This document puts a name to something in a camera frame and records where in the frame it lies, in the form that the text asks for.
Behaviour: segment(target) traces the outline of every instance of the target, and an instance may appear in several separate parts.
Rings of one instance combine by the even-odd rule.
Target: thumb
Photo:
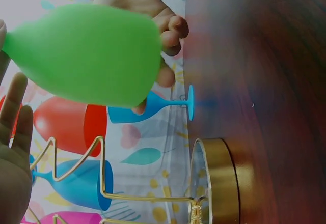
[[[0,19],[0,51],[2,50],[2,47],[5,42],[6,32],[7,29],[6,29],[5,22],[2,19]]]

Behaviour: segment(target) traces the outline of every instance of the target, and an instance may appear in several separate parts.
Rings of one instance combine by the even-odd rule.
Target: round gold base
[[[200,222],[239,224],[236,171],[222,139],[197,139],[191,160],[191,196],[203,199]]]

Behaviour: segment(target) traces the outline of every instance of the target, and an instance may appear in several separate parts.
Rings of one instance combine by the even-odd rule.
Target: hand
[[[6,26],[0,20],[0,50],[5,35]],[[0,52],[0,83],[9,61],[9,57]],[[33,112],[28,106],[23,106],[19,111],[27,82],[22,73],[15,75],[0,112],[0,220],[5,224],[20,223],[28,208],[32,191],[29,155]],[[9,142],[18,111],[16,133],[10,148]]]
[[[175,56],[180,52],[180,39],[187,37],[189,33],[185,19],[173,13],[162,0],[94,0],[94,3],[110,5],[152,17],[161,32],[163,51],[169,56]],[[163,58],[156,81],[162,87],[171,87],[175,83],[174,72]],[[142,114],[145,111],[145,106],[146,100],[133,111]]]

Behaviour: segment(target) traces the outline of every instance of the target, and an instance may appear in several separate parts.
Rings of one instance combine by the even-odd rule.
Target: wooden surface
[[[326,223],[326,0],[187,0],[197,137],[222,137],[242,224]]]

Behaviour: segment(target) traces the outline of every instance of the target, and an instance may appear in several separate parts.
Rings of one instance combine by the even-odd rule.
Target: green silicone wine glass
[[[134,107],[156,80],[161,41],[157,26],[144,15],[72,4],[7,33],[3,51],[52,94]]]

